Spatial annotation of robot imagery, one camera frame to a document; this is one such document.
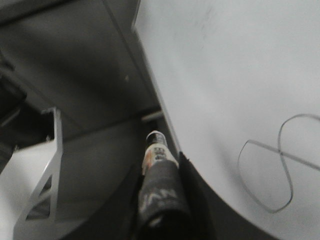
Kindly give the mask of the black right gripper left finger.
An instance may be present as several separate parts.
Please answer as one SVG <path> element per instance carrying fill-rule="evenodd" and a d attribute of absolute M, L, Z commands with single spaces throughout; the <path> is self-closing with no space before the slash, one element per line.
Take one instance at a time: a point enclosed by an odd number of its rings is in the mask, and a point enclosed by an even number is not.
<path fill-rule="evenodd" d="M 134 240 L 141 164 L 134 163 L 107 201 L 64 240 Z"/>

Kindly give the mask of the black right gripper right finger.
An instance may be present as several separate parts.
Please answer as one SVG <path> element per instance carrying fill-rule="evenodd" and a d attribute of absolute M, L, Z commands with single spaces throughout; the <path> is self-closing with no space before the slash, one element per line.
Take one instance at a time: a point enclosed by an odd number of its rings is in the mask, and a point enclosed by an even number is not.
<path fill-rule="evenodd" d="M 204 181 L 182 151 L 178 153 L 178 163 L 197 240 L 275 239 L 226 204 Z"/>

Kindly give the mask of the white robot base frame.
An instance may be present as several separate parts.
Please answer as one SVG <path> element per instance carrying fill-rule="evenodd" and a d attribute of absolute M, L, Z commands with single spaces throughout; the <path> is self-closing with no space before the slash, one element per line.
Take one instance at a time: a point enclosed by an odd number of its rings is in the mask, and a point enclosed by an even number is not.
<path fill-rule="evenodd" d="M 63 135 L 61 112 L 53 115 L 53 139 L 16 150 L 0 174 L 0 238 L 54 240 Z"/>

